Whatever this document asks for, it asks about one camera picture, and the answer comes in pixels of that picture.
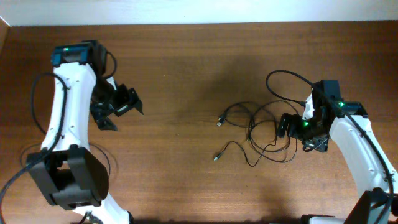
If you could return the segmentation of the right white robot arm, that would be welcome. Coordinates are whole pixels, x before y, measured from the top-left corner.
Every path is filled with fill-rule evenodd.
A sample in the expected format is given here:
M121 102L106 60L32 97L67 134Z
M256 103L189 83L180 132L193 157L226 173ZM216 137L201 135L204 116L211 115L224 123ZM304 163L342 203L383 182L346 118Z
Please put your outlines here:
M302 142L304 151L326 152L333 141L355 181L359 200L346 218L302 215L301 223L387 223L397 214L397 171L377 142L362 104L345 101L336 80L321 80L306 99L303 115L282 115L279 137Z

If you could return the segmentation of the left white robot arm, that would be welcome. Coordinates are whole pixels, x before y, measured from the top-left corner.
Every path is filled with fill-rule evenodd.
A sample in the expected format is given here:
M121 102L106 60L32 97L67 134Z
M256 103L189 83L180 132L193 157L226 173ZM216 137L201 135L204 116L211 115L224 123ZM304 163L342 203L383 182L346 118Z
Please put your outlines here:
M115 131L109 119L131 109L143 112L135 89L106 74L110 52L97 40L61 45L51 55L55 79L52 114L40 152L27 156L27 170L51 206L93 223L133 223L109 192L109 171L91 153L88 123Z

